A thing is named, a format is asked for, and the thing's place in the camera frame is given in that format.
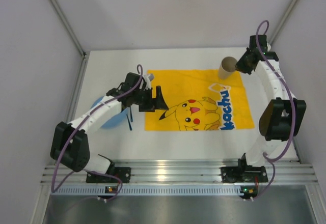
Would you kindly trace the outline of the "beige paper cup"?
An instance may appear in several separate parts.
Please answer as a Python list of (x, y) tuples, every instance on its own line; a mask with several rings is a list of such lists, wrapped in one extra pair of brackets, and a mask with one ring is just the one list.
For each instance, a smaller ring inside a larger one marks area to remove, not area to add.
[(219, 79), (224, 80), (230, 77), (236, 71), (236, 63), (237, 59), (234, 57), (223, 58), (218, 70)]

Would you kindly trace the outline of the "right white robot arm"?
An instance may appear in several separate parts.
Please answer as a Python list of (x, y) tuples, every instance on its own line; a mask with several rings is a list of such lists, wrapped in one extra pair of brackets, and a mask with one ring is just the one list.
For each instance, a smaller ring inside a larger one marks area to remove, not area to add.
[(244, 154), (248, 165), (260, 167), (281, 159), (297, 135), (307, 105), (290, 91), (281, 72), (279, 58), (267, 48), (266, 35), (250, 36), (249, 46), (236, 63), (237, 71), (259, 77), (268, 99), (259, 123), (259, 136)]

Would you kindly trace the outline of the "light blue plate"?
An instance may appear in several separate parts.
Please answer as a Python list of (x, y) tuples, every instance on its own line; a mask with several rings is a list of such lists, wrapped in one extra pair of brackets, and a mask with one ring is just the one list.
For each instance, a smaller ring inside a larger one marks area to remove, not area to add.
[(113, 116), (111, 119), (107, 120), (102, 126), (101, 129), (109, 130), (118, 127), (125, 120), (127, 120), (127, 114), (129, 109), (122, 110), (118, 115)]

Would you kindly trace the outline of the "yellow Pikachu cloth placemat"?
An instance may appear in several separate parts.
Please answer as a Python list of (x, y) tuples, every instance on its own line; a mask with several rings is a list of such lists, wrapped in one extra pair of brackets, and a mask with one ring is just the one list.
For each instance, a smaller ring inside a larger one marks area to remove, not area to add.
[(168, 110), (145, 114), (146, 131), (253, 129), (239, 72), (218, 78), (217, 70), (151, 70)]

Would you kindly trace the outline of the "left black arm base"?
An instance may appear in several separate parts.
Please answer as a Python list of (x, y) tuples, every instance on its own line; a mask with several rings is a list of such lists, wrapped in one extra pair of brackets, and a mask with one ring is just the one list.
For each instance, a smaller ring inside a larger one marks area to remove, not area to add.
[(129, 183), (131, 177), (130, 167), (113, 167), (107, 173), (87, 172), (87, 183)]

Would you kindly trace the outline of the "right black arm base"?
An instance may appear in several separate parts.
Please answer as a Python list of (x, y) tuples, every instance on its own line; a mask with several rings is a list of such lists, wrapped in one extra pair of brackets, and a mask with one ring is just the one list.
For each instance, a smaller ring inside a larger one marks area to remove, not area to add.
[(268, 176), (264, 166), (248, 165), (246, 158), (238, 159), (237, 166), (224, 166), (221, 168), (223, 183), (267, 183)]

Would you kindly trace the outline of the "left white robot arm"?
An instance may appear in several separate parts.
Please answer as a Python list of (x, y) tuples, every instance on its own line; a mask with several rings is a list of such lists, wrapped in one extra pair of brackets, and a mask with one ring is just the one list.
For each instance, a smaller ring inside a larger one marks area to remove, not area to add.
[(152, 96), (153, 79), (152, 74), (129, 72), (118, 88), (109, 90), (88, 112), (69, 123), (60, 122), (55, 128), (51, 158), (74, 172), (108, 174), (113, 168), (113, 161), (92, 153), (88, 137), (132, 105), (137, 105), (140, 112), (168, 110), (160, 86), (156, 86), (156, 96)]

